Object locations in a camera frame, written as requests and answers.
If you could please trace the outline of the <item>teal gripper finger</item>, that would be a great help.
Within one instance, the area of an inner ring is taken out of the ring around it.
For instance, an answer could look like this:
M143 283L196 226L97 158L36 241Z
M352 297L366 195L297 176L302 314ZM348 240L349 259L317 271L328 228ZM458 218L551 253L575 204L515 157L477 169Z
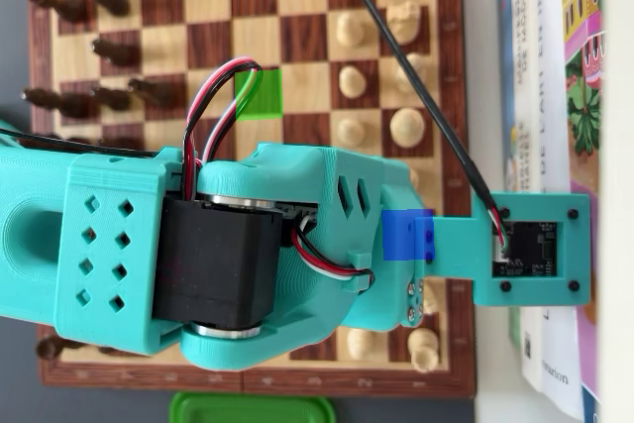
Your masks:
M424 316L424 279L413 277L406 286L405 292L405 315L403 326L415 328L422 322Z

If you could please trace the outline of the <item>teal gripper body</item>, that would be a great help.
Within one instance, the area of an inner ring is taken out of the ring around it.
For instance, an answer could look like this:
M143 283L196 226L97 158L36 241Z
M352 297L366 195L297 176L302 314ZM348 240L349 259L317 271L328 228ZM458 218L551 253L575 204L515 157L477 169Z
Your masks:
M392 330L416 322L416 191L402 162L385 174L380 205L379 329Z

